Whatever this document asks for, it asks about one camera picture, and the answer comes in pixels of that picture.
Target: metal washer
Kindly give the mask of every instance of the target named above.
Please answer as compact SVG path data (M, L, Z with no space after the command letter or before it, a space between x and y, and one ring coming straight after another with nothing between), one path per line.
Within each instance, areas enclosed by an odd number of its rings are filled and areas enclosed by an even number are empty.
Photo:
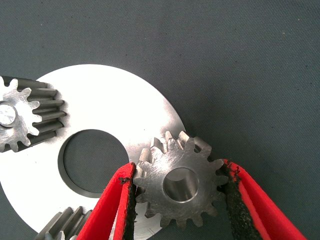
M58 155L73 134L96 129L115 136L138 163L151 139L164 140L165 132L178 135L184 125L171 104L142 78L119 68L84 64L55 70L38 79L59 89L67 113L57 137L21 152L6 152L0 159L0 182L18 215L35 231L67 207L93 209L98 198L80 195L62 180ZM160 216L147 219L146 203L138 204L134 239L158 232Z

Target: spur gear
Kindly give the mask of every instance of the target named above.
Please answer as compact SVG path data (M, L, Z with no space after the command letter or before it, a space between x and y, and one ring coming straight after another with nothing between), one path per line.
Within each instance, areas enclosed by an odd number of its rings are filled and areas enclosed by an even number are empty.
M0 76L0 153L21 151L56 136L63 100L47 83Z
M34 240L76 240L91 212L92 210L84 214L82 206L75 211L68 207L63 212L58 212Z
M136 201L148 202L145 216L161 215L160 226L175 219L184 229L187 219L200 227L201 214L216 216L212 202L223 199L217 187L228 182L227 176L216 175L222 159L208 161L211 146L202 139L182 131L178 139L165 133L165 143L154 138L151 148L142 150L133 182L138 186Z

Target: center hole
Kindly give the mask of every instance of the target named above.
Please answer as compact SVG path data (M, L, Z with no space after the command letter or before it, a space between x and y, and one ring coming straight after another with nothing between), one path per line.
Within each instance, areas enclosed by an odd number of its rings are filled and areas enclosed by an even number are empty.
M0 102L0 125L9 128L16 120L16 110L6 102Z
M177 202L186 202L192 199L198 190L196 174L184 167L169 172L163 181L165 193Z
M101 130L83 130L61 147L58 166L63 181L75 192L98 198L129 157L121 142Z

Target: gray fabric background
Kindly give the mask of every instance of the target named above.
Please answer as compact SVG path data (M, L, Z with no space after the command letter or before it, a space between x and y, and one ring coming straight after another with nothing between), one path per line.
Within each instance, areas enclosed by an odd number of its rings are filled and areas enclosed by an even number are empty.
M37 79L87 63L155 86L191 135L242 165L308 239L320 239L319 1L1 1L1 75ZM77 147L90 145L80 136L71 152ZM99 149L110 159L92 161L104 169L95 189L121 163ZM80 166L90 157L69 155ZM84 169L69 172L91 186ZM170 225L152 239L232 239L225 205L218 208L204 227ZM36 235L2 189L0 212L1 240Z

